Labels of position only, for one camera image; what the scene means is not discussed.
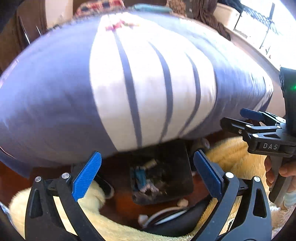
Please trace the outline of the person's right hand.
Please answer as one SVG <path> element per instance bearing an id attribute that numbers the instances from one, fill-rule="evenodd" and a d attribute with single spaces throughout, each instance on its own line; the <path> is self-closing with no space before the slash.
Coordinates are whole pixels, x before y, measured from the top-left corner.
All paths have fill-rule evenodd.
<path id="1" fill-rule="evenodd" d="M 275 180 L 274 173 L 271 170 L 271 159 L 270 156 L 267 156 L 266 159 L 264 160 L 264 166 L 266 170 L 266 183 L 269 187 L 273 185 L 273 182 Z M 283 177 L 292 177 L 290 186 L 287 190 L 288 193 L 294 192 L 296 190 L 296 162 L 291 161 L 289 163 L 283 164 L 280 169 L 279 169 L 279 174 Z"/>

